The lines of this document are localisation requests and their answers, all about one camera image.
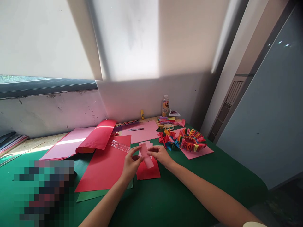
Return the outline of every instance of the forearm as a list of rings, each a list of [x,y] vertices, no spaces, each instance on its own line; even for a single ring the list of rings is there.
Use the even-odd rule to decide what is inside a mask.
[[[173,163],[167,169],[224,225],[242,227],[244,223],[249,221],[262,223],[237,200],[183,166]]]
[[[80,224],[80,227],[108,226],[129,182],[121,177]]]

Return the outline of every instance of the window frame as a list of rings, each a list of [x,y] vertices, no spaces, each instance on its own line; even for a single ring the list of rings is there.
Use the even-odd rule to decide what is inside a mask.
[[[0,99],[97,89],[95,80],[42,79],[0,84]]]

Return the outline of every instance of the ruler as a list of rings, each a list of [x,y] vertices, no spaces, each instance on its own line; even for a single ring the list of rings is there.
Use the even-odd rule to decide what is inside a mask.
[[[21,156],[21,155],[23,155],[23,154],[26,154],[27,152],[29,152],[29,151],[35,149],[36,147],[40,146],[40,145],[43,144],[43,143],[40,143],[39,145],[33,147],[32,149],[27,150],[26,152],[24,152],[24,153],[22,153],[22,154],[20,154],[20,155],[14,155],[13,157],[10,157],[8,160],[2,162],[2,163],[0,164],[0,167],[4,166],[5,164],[9,163],[9,162],[12,161],[12,160],[18,158],[19,156]]]
[[[118,141],[112,140],[109,142],[109,144],[121,151],[124,151],[126,153],[128,153],[130,151],[130,147],[123,144],[123,143],[119,143]]]

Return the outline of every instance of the green tablecloth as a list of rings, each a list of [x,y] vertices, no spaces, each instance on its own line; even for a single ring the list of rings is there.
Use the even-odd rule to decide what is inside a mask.
[[[154,145],[161,145],[158,139],[153,139]],[[182,166],[198,176],[221,188],[237,201],[249,208],[265,201],[267,187],[264,182],[231,158],[212,142],[208,146],[212,154],[188,160],[181,151],[168,151],[170,156]],[[46,151],[24,154],[0,168],[0,201],[1,226],[20,225],[18,194],[24,193],[14,179],[14,174],[20,168],[28,167],[31,160],[38,160]],[[79,183],[92,154],[79,154],[70,158],[75,160],[77,172],[76,185]],[[110,226],[210,226],[218,221],[200,204],[194,195],[161,163],[159,169],[161,178],[138,181],[134,177],[134,187],[126,190],[113,217]],[[76,203],[78,193],[75,193],[63,210],[65,226],[78,226],[90,211],[102,199]],[[22,221],[23,226],[33,226],[33,222]]]

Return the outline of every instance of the pink paper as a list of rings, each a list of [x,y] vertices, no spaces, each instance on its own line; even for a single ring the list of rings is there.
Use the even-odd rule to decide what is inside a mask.
[[[142,144],[141,147],[142,148],[140,149],[140,151],[141,151],[142,156],[144,157],[143,161],[144,161],[146,167],[148,169],[154,167],[154,164],[153,164],[152,160],[149,158],[150,156],[147,154],[146,144],[145,143]]]
[[[174,140],[173,140],[171,137],[168,137],[168,139],[169,139],[172,143],[174,143]]]
[[[184,127],[184,125],[185,125],[185,120],[182,119],[182,121],[175,121],[175,122],[174,122],[174,125],[179,125],[179,126]]]
[[[76,148],[88,137],[94,128],[75,128],[54,145],[40,160],[57,160],[76,154]]]
[[[172,132],[175,132],[176,133],[176,136],[178,137],[179,136],[179,132],[182,130],[183,128],[180,128],[180,129],[176,129],[176,130],[173,130]],[[210,153],[214,153],[212,149],[210,149],[209,147],[204,147],[202,150],[200,150],[199,152],[188,152],[182,148],[180,148],[180,150],[183,152],[183,154],[185,154],[185,156],[188,158],[188,159],[193,159],[193,158],[197,158],[197,157],[200,157],[200,156],[203,156],[203,155],[206,155],[206,154],[210,154]]]
[[[136,131],[129,131],[130,129],[136,129],[136,128],[144,128],[142,130],[136,130]],[[131,143],[138,143],[146,140],[156,139],[159,138],[158,132],[156,130],[158,129],[158,125],[155,121],[148,121],[148,122],[142,122],[135,126],[129,125],[122,127],[122,136],[131,135]]]
[[[140,142],[139,146],[141,146],[142,144],[146,144],[147,149],[152,147],[152,143],[150,141],[146,141],[146,142]]]

